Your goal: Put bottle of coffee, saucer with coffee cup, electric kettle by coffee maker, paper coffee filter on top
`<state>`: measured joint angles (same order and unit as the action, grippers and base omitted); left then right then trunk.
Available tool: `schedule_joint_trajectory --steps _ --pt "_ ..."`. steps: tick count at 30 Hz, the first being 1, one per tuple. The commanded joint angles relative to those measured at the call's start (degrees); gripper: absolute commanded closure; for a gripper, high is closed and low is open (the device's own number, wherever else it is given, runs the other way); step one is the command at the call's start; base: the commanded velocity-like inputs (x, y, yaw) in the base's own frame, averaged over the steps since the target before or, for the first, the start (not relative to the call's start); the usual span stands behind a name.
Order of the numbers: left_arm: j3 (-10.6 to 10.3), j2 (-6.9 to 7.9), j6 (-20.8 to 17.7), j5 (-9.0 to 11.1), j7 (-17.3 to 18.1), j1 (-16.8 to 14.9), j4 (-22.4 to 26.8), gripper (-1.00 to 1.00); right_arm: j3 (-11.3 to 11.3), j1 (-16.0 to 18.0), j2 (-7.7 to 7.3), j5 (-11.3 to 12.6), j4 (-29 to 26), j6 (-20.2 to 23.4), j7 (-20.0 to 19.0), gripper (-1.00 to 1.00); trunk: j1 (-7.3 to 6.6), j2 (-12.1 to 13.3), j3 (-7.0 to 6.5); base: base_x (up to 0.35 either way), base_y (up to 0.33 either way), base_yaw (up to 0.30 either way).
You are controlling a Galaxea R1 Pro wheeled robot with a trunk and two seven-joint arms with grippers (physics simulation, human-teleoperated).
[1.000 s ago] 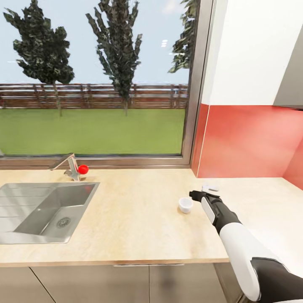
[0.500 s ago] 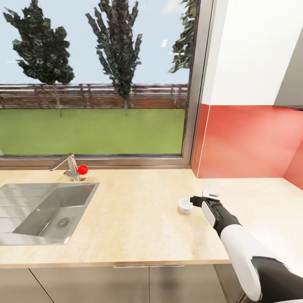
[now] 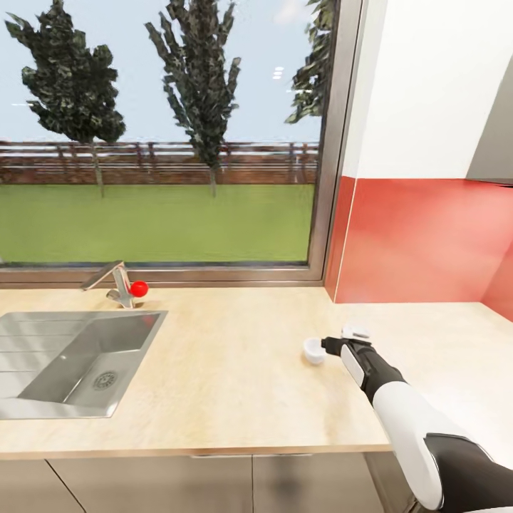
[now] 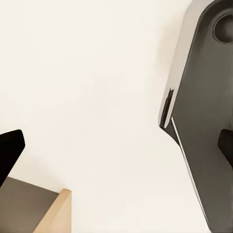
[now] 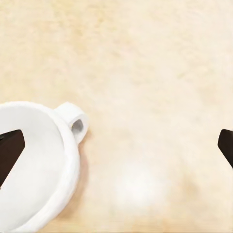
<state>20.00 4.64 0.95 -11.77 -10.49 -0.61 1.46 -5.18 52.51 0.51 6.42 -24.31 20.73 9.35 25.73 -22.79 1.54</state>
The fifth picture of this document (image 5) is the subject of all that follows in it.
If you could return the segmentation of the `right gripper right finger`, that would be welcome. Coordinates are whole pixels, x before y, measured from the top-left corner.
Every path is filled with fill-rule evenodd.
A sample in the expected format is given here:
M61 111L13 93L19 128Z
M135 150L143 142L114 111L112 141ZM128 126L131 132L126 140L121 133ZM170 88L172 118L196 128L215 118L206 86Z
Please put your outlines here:
M233 168L233 131L222 129L217 145Z

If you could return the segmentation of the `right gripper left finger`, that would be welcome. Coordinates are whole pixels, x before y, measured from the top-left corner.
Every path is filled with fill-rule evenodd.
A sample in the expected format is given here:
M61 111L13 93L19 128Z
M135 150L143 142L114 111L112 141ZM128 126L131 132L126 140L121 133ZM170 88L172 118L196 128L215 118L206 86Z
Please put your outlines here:
M22 130L0 134L0 187L24 149Z

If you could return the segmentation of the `coffee cup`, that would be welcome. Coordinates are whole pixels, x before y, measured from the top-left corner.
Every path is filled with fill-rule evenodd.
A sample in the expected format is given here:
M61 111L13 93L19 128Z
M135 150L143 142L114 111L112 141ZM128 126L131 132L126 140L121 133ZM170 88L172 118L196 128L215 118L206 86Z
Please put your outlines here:
M0 104L0 134L22 130L25 140L0 187L0 233L37 233L70 202L81 171L78 144L88 122L71 102L55 110L30 101Z

